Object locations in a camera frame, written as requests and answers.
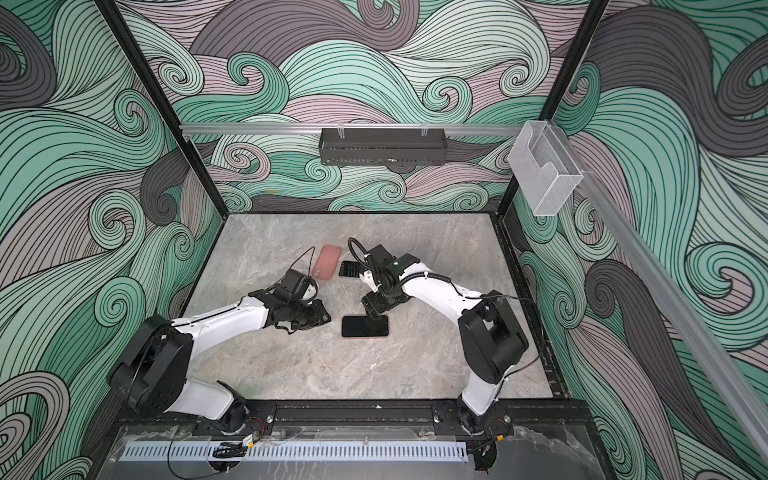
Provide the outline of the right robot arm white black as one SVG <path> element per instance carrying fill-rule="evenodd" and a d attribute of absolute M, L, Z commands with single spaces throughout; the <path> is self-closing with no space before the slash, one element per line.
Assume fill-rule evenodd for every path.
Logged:
<path fill-rule="evenodd" d="M 496 290 L 480 293 L 461 287 L 417 257 L 397 258 L 381 245 L 352 255 L 359 279 L 370 289 L 362 299 L 370 318 L 380 319 L 415 299 L 456 325 L 470 369 L 457 401 L 459 413 L 468 428 L 486 419 L 505 379 L 529 349 L 508 297 Z"/>

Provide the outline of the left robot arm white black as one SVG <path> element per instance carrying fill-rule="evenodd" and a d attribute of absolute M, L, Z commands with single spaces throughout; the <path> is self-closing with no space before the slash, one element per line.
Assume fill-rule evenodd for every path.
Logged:
<path fill-rule="evenodd" d="M 310 276 L 289 269 L 273 285 L 205 314 L 144 320 L 108 375 L 108 385 L 142 418 L 165 413 L 202 417 L 226 432 L 248 421 L 246 399 L 231 386 L 192 378 L 190 363 L 241 335 L 274 327 L 288 334 L 323 326 L 331 315 Z"/>

